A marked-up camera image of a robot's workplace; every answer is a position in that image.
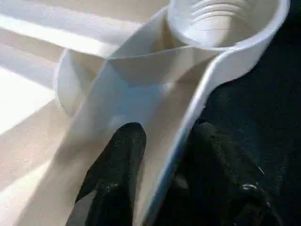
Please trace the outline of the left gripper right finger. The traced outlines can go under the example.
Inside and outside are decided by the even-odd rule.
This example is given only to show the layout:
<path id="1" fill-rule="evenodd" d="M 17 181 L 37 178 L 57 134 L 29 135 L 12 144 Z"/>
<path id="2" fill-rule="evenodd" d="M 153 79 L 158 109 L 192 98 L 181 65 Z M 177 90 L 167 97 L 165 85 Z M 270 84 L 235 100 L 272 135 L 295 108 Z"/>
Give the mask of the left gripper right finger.
<path id="1" fill-rule="evenodd" d="M 263 172 L 208 122 L 195 124 L 157 226 L 282 226 Z"/>

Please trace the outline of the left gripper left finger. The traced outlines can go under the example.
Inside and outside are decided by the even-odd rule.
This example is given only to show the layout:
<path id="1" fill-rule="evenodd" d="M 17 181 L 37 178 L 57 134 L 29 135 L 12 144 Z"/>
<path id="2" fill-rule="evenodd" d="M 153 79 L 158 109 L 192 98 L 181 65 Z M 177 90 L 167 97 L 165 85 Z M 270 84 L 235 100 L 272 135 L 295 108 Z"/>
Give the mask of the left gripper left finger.
<path id="1" fill-rule="evenodd" d="M 130 122 L 117 129 L 87 171 L 66 225 L 132 225 L 145 146 L 141 124 Z"/>

